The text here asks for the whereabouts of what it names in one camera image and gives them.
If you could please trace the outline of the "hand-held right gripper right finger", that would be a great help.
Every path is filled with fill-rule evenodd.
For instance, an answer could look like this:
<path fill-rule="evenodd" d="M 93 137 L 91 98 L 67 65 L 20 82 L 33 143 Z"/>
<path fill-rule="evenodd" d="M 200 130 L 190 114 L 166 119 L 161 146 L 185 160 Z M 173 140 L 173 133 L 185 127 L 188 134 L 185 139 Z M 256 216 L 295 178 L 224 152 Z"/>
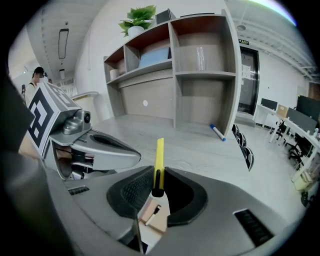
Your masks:
<path fill-rule="evenodd" d="M 200 184 L 169 167 L 164 169 L 163 188 L 170 210 L 168 227 L 190 224 L 208 204 L 208 194 Z"/>

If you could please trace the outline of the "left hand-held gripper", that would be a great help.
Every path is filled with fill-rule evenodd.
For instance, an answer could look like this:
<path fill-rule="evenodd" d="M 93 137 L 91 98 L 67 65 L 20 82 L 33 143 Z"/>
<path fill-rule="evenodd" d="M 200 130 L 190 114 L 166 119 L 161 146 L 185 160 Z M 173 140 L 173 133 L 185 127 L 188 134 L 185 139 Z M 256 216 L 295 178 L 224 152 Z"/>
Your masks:
<path fill-rule="evenodd" d="M 37 85 L 28 109 L 34 115 L 30 140 L 43 164 L 64 181 L 112 174 L 141 160 L 131 146 L 94 130 L 91 113 L 51 83 Z"/>

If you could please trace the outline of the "black and white marker pen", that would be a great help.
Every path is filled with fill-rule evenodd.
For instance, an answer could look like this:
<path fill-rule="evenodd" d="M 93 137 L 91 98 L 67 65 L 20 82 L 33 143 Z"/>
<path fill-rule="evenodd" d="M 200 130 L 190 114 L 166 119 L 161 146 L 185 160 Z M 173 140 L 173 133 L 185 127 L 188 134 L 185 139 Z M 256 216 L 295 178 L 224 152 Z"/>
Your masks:
<path fill-rule="evenodd" d="M 161 209 L 161 205 L 157 205 L 156 208 L 154 209 L 152 215 L 147 219 L 147 221 L 144 223 L 145 226 L 148 226 L 151 221 L 154 219 L 154 217 L 156 216 L 156 214 L 160 211 Z"/>

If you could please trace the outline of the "yellow pen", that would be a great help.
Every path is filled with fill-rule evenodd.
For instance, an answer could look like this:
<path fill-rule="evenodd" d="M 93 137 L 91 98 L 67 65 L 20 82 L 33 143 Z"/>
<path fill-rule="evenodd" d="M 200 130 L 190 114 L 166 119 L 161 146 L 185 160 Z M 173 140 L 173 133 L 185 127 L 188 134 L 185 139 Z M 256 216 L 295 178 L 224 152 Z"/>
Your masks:
<path fill-rule="evenodd" d="M 156 145 L 152 196 L 161 198 L 164 195 L 164 138 L 159 138 Z"/>

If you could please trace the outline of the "blue capped marker pen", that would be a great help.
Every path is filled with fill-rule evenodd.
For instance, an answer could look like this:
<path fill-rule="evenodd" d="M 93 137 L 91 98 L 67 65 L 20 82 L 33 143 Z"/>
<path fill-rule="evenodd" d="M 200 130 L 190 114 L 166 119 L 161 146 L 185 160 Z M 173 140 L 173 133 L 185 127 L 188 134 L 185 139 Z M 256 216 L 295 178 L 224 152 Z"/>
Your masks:
<path fill-rule="evenodd" d="M 218 135 L 222 141 L 226 141 L 226 137 L 217 129 L 214 124 L 210 124 L 210 128 Z"/>

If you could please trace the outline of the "grey wooden desk hutch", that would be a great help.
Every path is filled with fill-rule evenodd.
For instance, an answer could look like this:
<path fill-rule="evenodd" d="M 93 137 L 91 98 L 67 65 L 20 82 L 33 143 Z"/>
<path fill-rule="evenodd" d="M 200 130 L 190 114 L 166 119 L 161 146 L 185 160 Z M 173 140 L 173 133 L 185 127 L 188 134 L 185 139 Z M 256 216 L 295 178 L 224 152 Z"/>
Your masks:
<path fill-rule="evenodd" d="M 197 47 L 206 71 L 197 70 Z M 139 68 L 142 54 L 170 47 L 171 58 Z M 110 70 L 120 76 L 110 80 Z M 187 124 L 213 124 L 226 135 L 241 92 L 241 53 L 233 20 L 219 14 L 176 18 L 155 25 L 104 59 L 106 88 L 115 117 L 147 116 Z"/>

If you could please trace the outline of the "black desk screen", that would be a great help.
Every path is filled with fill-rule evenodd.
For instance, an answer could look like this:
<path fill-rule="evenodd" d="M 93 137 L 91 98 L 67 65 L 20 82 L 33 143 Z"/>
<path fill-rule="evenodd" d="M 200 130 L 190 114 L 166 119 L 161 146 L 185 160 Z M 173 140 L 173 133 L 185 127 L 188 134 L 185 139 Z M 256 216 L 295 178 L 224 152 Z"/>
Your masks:
<path fill-rule="evenodd" d="M 273 111 L 276 111 L 277 110 L 277 106 L 278 106 L 278 102 L 270 100 L 270 99 L 262 98 L 260 105 L 264 106 L 266 108 L 269 108 L 269 109 L 271 109 Z"/>

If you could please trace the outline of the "long white office desk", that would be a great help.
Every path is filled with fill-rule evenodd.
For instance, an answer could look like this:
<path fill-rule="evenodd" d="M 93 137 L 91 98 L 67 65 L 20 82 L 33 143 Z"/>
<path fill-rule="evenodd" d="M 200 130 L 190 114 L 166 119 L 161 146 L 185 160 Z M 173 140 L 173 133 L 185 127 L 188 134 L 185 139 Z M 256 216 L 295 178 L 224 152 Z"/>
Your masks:
<path fill-rule="evenodd" d="M 287 128 L 290 128 L 291 131 L 297 133 L 299 136 L 306 138 L 313 146 L 313 150 L 312 150 L 310 157 L 306 160 L 304 165 L 291 177 L 292 182 L 296 181 L 301 176 L 301 174 L 306 172 L 307 169 L 311 166 L 311 163 L 312 163 L 313 159 L 315 158 L 315 156 L 317 155 L 317 153 L 320 153 L 320 141 L 318 141 L 313 135 L 311 135 L 310 131 L 304 131 L 301 127 L 299 127 L 297 124 L 292 122 L 289 117 L 283 117 L 283 116 L 277 114 L 277 112 L 273 109 L 270 109 L 266 106 L 257 104 L 255 110 L 256 110 L 256 113 L 254 114 L 254 118 L 253 118 L 254 121 L 256 121 L 256 117 L 257 117 L 258 112 L 262 112 L 265 114 L 262 127 L 265 126 L 268 115 L 275 116 L 278 119 L 278 123 L 274 128 L 275 131 L 274 131 L 273 135 L 269 139 L 269 143 L 273 142 L 273 140 L 275 138 L 275 133 L 280 125 L 280 120 L 282 120 L 282 121 L 284 121 L 284 124 L 287 125 Z"/>

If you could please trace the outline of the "black desk divider panel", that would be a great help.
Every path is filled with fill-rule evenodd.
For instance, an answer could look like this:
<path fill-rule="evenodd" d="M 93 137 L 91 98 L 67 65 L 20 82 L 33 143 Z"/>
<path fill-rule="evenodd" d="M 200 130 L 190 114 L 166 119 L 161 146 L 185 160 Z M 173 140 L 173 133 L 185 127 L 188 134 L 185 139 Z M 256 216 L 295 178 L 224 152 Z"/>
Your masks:
<path fill-rule="evenodd" d="M 314 133 L 317 126 L 317 121 L 290 107 L 287 111 L 287 118 L 305 132 L 309 132 L 311 135 Z"/>

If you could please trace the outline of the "beige storage box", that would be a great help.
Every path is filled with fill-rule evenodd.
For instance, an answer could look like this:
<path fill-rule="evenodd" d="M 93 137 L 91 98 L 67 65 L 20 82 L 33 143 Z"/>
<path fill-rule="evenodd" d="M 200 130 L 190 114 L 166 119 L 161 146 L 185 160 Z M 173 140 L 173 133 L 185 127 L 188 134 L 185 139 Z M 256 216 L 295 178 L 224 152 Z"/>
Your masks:
<path fill-rule="evenodd" d="M 320 162 L 314 161 L 294 182 L 297 191 L 308 190 L 320 177 Z"/>

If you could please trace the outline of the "light blue board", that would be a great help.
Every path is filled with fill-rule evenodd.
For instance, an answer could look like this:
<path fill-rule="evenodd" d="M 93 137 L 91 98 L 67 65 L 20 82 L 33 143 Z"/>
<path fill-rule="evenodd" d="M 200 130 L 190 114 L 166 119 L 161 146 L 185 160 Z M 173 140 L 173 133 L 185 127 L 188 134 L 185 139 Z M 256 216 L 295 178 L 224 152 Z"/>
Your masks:
<path fill-rule="evenodd" d="M 151 66 L 171 58 L 171 48 L 163 47 L 143 53 L 140 57 L 139 68 Z"/>

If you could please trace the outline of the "cardboard box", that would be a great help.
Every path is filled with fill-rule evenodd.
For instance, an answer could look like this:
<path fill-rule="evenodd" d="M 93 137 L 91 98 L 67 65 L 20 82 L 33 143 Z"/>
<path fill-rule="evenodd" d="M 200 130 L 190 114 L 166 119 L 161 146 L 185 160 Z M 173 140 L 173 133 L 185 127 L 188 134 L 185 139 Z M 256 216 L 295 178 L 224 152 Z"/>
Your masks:
<path fill-rule="evenodd" d="M 278 116 L 282 117 L 282 118 L 286 118 L 287 115 L 288 115 L 288 110 L 289 110 L 288 107 L 279 104 L 279 105 L 277 106 L 276 114 L 277 114 Z"/>

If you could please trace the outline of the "black double door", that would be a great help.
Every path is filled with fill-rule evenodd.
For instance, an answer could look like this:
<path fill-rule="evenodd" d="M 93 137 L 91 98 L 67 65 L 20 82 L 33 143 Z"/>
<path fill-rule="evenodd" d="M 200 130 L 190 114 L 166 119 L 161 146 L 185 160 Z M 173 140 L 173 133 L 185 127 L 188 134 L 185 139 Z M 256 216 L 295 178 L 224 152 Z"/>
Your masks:
<path fill-rule="evenodd" d="M 254 116 L 260 85 L 259 52 L 240 46 L 240 53 L 242 73 L 238 112 Z"/>

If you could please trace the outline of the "green plant in white pot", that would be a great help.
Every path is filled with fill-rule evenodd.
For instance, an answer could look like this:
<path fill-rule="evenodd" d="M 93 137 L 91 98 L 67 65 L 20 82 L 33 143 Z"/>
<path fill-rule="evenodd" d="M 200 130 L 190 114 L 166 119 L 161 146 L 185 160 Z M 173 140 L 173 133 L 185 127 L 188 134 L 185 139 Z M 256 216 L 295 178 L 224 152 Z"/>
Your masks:
<path fill-rule="evenodd" d="M 129 29 L 133 27 L 141 27 L 142 31 L 147 30 L 156 15 L 156 6 L 148 5 L 145 7 L 131 8 L 127 13 L 126 19 L 121 20 L 118 24 L 122 29 L 124 37 L 129 36 Z"/>

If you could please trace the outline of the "clear drinking glass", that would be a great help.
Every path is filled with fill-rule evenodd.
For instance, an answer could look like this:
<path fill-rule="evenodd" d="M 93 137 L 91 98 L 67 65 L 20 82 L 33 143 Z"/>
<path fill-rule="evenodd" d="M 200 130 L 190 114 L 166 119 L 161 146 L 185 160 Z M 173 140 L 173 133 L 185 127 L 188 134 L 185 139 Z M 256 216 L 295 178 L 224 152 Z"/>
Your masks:
<path fill-rule="evenodd" d="M 197 71 L 206 71 L 207 70 L 207 59 L 206 51 L 202 46 L 196 48 L 196 70 Z"/>

